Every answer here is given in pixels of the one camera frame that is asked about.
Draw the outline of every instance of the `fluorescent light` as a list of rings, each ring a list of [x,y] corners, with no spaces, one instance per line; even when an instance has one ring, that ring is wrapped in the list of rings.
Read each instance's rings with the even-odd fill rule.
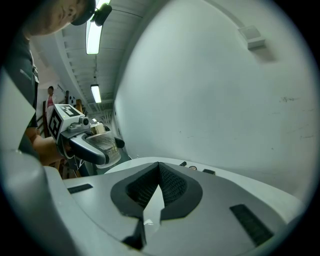
[[[96,5],[96,8],[97,9],[100,9],[100,7],[103,5],[103,4],[110,4],[110,1],[111,0],[95,0],[95,2],[98,2],[97,5]]]
[[[86,23],[86,54],[98,54],[101,31],[103,26],[97,26],[94,22]]]
[[[101,103],[99,85],[98,84],[91,85],[91,91],[92,91],[95,103]]]
[[[103,4],[109,4],[110,0],[96,0],[96,2],[97,2],[96,8],[100,9],[100,7]],[[86,54],[99,53],[101,31],[103,26],[97,26],[94,22],[90,22],[92,17],[86,23],[86,30],[85,30]]]

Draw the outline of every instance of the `black cap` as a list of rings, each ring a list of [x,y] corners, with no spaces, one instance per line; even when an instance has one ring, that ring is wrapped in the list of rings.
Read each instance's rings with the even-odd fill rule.
[[[92,17],[92,15],[94,15],[96,11],[96,0],[86,0],[86,1],[87,1],[87,4],[83,14],[80,17],[78,17],[74,22],[72,22],[71,23],[72,25],[75,25],[75,26],[82,25],[86,23]]]

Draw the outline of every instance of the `person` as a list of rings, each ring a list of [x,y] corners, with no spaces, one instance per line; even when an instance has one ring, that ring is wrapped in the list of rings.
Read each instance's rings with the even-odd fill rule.
[[[54,95],[54,87],[53,86],[50,86],[48,88],[48,94],[49,94],[49,96],[45,102],[45,116],[46,116],[46,121],[49,125],[50,118],[51,118],[52,112],[55,109],[55,103],[56,103],[56,96]]]
[[[18,31],[3,66],[34,109],[37,107],[39,80],[30,52],[30,38],[55,33],[69,24],[82,25],[93,16],[95,9],[95,0],[47,0]],[[34,115],[25,130],[19,150],[38,158],[44,166],[63,159],[54,138],[39,136],[37,126]]]

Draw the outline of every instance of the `person's arm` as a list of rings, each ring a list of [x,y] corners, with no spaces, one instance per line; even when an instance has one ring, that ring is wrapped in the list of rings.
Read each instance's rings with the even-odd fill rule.
[[[42,138],[37,134],[35,127],[25,130],[25,135],[30,139],[33,149],[39,154],[43,166],[48,166],[64,157],[58,152],[54,138]]]

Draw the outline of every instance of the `black rubber strip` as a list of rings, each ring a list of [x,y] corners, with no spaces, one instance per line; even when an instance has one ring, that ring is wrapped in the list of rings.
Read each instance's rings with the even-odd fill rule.
[[[230,210],[256,247],[273,237],[274,234],[244,204],[232,206]]]
[[[80,185],[80,186],[69,187],[68,191],[70,194],[74,194],[74,193],[85,191],[85,190],[88,190],[91,188],[93,188],[93,186],[91,186],[90,184],[84,184],[84,185]]]
[[[216,172],[214,170],[204,169],[202,172],[207,173],[207,174],[216,175]]]

